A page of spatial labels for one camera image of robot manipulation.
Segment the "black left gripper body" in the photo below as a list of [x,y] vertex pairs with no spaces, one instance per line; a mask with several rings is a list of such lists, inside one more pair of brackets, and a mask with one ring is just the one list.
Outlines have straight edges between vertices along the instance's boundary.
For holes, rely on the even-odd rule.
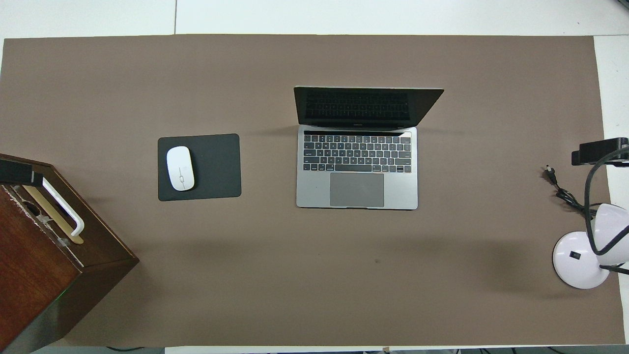
[[22,165],[15,161],[0,160],[0,183],[20,184],[22,182]]

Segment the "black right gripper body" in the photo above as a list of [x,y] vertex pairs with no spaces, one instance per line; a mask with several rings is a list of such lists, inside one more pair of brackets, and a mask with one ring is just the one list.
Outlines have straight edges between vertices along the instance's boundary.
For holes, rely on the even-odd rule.
[[606,158],[605,164],[612,166],[628,166],[629,165],[629,153],[618,152],[624,148],[628,148],[629,140],[626,137],[616,137],[611,139],[605,139],[603,141],[605,153],[603,156],[609,155]]

